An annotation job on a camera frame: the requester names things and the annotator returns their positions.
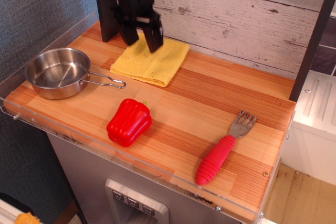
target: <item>gray fabric wall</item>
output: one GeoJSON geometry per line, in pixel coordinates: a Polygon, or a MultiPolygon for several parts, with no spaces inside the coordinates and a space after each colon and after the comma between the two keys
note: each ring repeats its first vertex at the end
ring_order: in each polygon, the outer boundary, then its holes
{"type": "MultiPolygon", "coordinates": [[[[96,0],[0,0],[0,82],[97,9],[96,0]]],[[[0,113],[0,193],[53,223],[72,198],[46,134],[0,113]]]]}

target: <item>button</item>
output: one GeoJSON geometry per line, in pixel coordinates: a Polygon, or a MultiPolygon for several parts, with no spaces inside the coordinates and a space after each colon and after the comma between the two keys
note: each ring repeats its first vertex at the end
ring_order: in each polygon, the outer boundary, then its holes
{"type": "Polygon", "coordinates": [[[127,198],[127,201],[128,201],[128,205],[130,205],[131,207],[139,208],[139,203],[136,202],[134,199],[127,198]]]}
{"type": "Polygon", "coordinates": [[[113,196],[117,199],[117,200],[120,200],[120,201],[124,201],[124,196],[121,194],[121,193],[119,193],[119,192],[117,192],[117,191],[112,191],[113,192],[113,196]]]}
{"type": "Polygon", "coordinates": [[[148,206],[142,205],[144,213],[154,216],[154,210],[152,208],[149,208],[148,206]]]}

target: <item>toy kitchen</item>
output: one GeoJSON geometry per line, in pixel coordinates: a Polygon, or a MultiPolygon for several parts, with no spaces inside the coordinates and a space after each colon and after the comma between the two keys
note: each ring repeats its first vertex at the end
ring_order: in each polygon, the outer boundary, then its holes
{"type": "Polygon", "coordinates": [[[86,222],[266,221],[323,0],[97,3],[98,22],[1,83],[86,222]]]}

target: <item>folded towel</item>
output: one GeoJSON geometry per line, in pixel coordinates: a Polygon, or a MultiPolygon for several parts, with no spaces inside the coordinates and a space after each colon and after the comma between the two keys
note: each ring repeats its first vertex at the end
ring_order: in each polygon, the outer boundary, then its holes
{"type": "Polygon", "coordinates": [[[135,80],[166,87],[181,66],[190,46],[172,39],[164,39],[154,53],[150,53],[145,36],[128,46],[111,65],[110,72],[135,80]]]}

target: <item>screw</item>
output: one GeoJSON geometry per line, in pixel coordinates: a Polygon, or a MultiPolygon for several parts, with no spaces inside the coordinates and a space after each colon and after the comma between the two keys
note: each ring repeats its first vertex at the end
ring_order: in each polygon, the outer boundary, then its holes
{"type": "Polygon", "coordinates": [[[263,176],[264,176],[265,178],[269,177],[269,172],[263,172],[263,176]]]}

